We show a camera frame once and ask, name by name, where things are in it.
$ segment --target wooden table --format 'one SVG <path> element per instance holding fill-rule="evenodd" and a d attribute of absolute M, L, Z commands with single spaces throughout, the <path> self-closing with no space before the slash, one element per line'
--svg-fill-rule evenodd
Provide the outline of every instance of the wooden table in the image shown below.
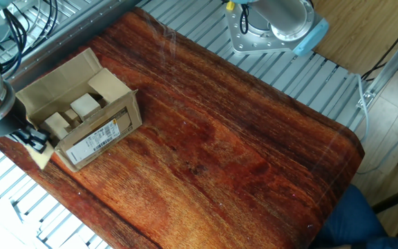
<path fill-rule="evenodd" d="M 363 158 L 350 130 L 139 9 L 87 46 L 144 124 L 78 173 L 0 138 L 20 168 L 114 248 L 310 244 Z"/>

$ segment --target metal grating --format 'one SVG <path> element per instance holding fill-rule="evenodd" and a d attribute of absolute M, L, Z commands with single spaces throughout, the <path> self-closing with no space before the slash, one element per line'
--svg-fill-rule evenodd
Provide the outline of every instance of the metal grating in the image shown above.
<path fill-rule="evenodd" d="M 59 0 L 59 25 L 54 35 L 25 58 L 20 72 L 12 81 L 14 87 L 22 88 L 29 79 L 41 75 L 53 66 L 54 62 L 65 57 L 64 53 L 61 57 L 51 58 L 56 51 L 64 51 L 59 50 L 60 47 L 72 44 L 74 48 L 78 46 L 78 42 L 95 35 L 96 31 L 91 31 L 89 36 L 81 33 L 82 30 L 91 27 L 87 23 L 99 23 L 99 17 L 108 12 L 117 13 L 111 15 L 109 21 L 121 15 L 123 12 L 115 12 L 115 8 L 123 8 L 124 2 Z M 128 2 L 129 5 L 133 5 L 136 1 Z M 223 59 L 353 131 L 363 119 L 363 113 L 356 107 L 359 91 L 355 76 L 326 58 L 316 53 L 303 57 L 291 52 L 262 55 L 235 53 L 221 0 L 142 0 L 137 6 Z M 37 9 L 33 8 L 26 14 L 29 19 L 34 20 L 37 13 Z M 40 13 L 41 21 L 38 28 L 45 23 L 48 4 L 41 7 Z M 10 53 L 10 46 L 2 46 L 5 51 L 0 51 L 0 58 L 4 56 L 2 53 Z M 40 68 L 44 63 L 48 68 Z M 10 199 L 20 214 L 41 222 L 41 233 L 38 237 L 49 248 L 58 248 L 72 234 L 81 236 L 90 249 L 110 248 L 0 152 L 1 198 Z"/>
<path fill-rule="evenodd" d="M 0 152 L 1 199 L 8 199 L 18 214 L 41 223 L 37 237 L 49 248 L 59 248 L 74 234 L 90 249 L 111 248 Z"/>

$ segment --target wooden floor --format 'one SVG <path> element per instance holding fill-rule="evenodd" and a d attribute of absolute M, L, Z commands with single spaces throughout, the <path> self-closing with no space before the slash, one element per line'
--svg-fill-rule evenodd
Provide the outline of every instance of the wooden floor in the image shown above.
<path fill-rule="evenodd" d="M 314 5 L 330 23 L 330 32 L 316 51 L 353 73 L 369 70 L 398 37 L 398 1 L 318 0 Z M 364 129 L 362 123 L 358 137 Z M 398 73 L 371 107 L 370 134 L 363 144 L 366 156 L 359 171 L 378 165 L 397 141 Z M 397 161 L 398 147 L 378 170 L 353 179 L 371 205 L 398 192 Z M 389 235 L 398 233 L 398 206 L 382 212 L 379 219 Z"/>

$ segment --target wood grain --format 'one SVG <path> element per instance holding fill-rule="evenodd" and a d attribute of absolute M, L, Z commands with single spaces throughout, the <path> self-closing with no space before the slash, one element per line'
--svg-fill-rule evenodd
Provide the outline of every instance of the wood grain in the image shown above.
<path fill-rule="evenodd" d="M 364 156 L 350 130 L 140 9 L 87 46 L 144 124 L 78 173 L 0 138 L 18 166 L 114 248 L 308 247 Z"/>
<path fill-rule="evenodd" d="M 398 37 L 398 1 L 314 0 L 314 5 L 330 24 L 315 52 L 352 73 L 370 70 Z"/>

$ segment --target barcode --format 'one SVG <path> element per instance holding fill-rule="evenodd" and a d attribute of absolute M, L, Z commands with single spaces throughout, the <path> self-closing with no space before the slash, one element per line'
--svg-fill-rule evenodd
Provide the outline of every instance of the barcode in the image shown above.
<path fill-rule="evenodd" d="M 110 125 L 105 127 L 105 134 L 108 138 L 111 137 L 111 128 Z"/>
<path fill-rule="evenodd" d="M 112 140 L 113 140 L 112 137 L 107 138 L 107 140 L 105 140 L 104 142 L 101 142 L 101 144 L 99 144 L 98 146 L 96 146 L 96 147 L 93 149 L 93 151 L 97 151 L 97 150 L 100 149 L 102 146 L 108 144 L 108 143 L 109 143 L 110 141 L 112 141 Z"/>
<path fill-rule="evenodd" d="M 81 160 L 88 158 L 91 154 L 109 144 L 120 135 L 121 132 L 116 124 L 116 120 L 112 120 L 89 135 L 87 138 L 68 149 L 67 155 L 73 164 L 77 164 Z"/>

